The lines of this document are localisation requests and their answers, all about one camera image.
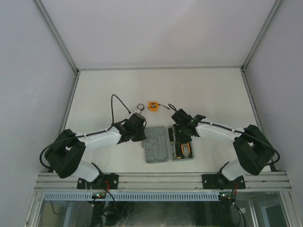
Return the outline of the orange black handled pliers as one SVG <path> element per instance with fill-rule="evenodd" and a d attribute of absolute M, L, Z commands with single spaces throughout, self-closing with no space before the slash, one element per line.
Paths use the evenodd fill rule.
<path fill-rule="evenodd" d="M 190 143 L 181 144 L 182 158 L 192 158 L 192 148 Z"/>

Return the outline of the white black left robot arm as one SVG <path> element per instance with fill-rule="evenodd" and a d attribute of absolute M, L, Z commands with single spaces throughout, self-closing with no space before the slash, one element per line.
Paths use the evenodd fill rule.
<path fill-rule="evenodd" d="M 82 160 L 86 151 L 117 145 L 128 141 L 138 142 L 146 139 L 146 119 L 137 112 L 129 118 L 113 123 L 109 129 L 86 133 L 74 133 L 67 129 L 48 145 L 41 153 L 61 179 L 69 176 L 84 179 L 93 189 L 104 183 L 103 173 L 94 163 Z"/>

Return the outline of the grey plastic tool case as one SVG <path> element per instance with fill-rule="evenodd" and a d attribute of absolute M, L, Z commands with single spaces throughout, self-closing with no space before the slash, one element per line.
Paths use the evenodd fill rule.
<path fill-rule="evenodd" d="M 179 144 L 175 138 L 174 129 L 174 144 L 172 145 L 169 140 L 169 128 L 174 129 L 174 126 L 156 126 L 148 127 L 145 129 L 146 140 L 142 142 L 142 148 L 145 152 L 145 161 L 148 164 L 163 163 L 169 160 L 182 161 L 193 160 L 195 158 L 192 142 L 189 142 L 192 148 L 192 158 L 177 159 L 175 155 L 175 144 Z"/>

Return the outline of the phillips screwdriver black yellow handle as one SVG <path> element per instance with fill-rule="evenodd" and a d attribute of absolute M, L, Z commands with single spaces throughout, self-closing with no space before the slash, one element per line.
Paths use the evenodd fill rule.
<path fill-rule="evenodd" d="M 169 140 L 170 140 L 170 143 L 173 145 L 174 144 L 174 129 L 173 127 L 172 128 L 169 128 Z"/>

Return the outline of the flathead screwdriver black yellow handle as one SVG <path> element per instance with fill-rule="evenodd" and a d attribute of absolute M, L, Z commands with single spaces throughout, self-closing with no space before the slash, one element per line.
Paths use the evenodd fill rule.
<path fill-rule="evenodd" d="M 175 144 L 175 155 L 177 159 L 181 158 L 182 151 L 181 151 L 181 146 L 180 144 Z"/>

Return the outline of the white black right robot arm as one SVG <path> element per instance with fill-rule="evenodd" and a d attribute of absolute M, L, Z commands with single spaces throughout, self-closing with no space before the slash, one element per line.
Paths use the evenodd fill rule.
<path fill-rule="evenodd" d="M 224 164 L 217 172 L 218 185 L 230 188 L 235 179 L 245 175 L 259 175 L 264 167 L 280 160 L 280 154 L 273 148 L 262 131 L 250 124 L 245 128 L 232 127 L 214 122 L 203 115 L 192 117 L 183 109 L 173 109 L 175 138 L 182 144 L 192 137 L 213 138 L 233 145 L 237 158 Z"/>

